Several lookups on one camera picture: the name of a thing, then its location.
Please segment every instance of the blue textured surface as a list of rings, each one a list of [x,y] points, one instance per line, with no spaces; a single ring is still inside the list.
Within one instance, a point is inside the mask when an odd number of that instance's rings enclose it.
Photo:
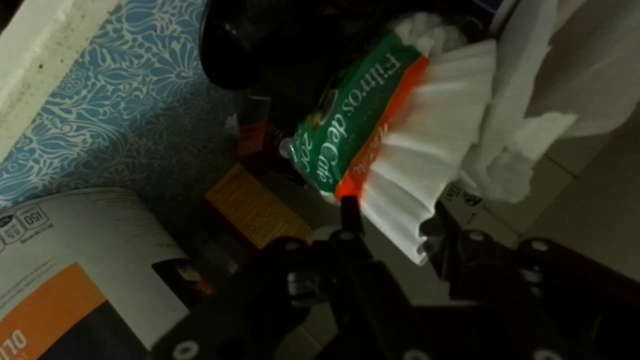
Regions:
[[[123,0],[0,166],[0,207],[63,189],[137,189],[159,214],[230,164],[230,93],[197,63],[204,0]]]

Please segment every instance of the blue patterned fabric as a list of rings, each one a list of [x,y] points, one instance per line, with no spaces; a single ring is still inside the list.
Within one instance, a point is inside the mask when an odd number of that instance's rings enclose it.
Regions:
[[[159,214],[230,164],[232,95],[197,63],[204,0],[123,0],[0,166],[0,207],[63,189],[134,188]]]

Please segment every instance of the orange stripe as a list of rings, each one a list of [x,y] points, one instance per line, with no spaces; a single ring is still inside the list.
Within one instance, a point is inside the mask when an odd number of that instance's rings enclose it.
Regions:
[[[385,130],[395,121],[397,112],[401,106],[408,102],[409,93],[413,88],[420,84],[423,78],[423,72],[427,69],[427,57],[415,59],[401,75],[400,86],[391,93],[388,106],[383,108],[377,125],[373,131],[367,136],[359,152],[351,158],[347,169],[344,172],[338,188],[336,188],[336,197],[340,199],[341,195],[357,195],[361,194],[361,185],[365,182],[367,169],[377,158],[379,145],[381,145],[381,136]]]
[[[0,322],[0,351],[7,360],[39,357],[101,301],[103,295],[94,281],[77,264],[71,264],[23,297]]]

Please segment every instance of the black machine part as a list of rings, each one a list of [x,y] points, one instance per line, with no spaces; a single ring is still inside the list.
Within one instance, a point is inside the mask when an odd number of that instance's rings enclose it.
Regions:
[[[341,230],[312,246],[276,239],[149,357],[267,360],[317,301],[338,323],[320,360],[640,357],[636,281],[549,239],[508,250],[460,230],[444,207],[423,227],[437,241],[434,270],[463,305],[413,307],[364,246],[357,202],[345,197]]]

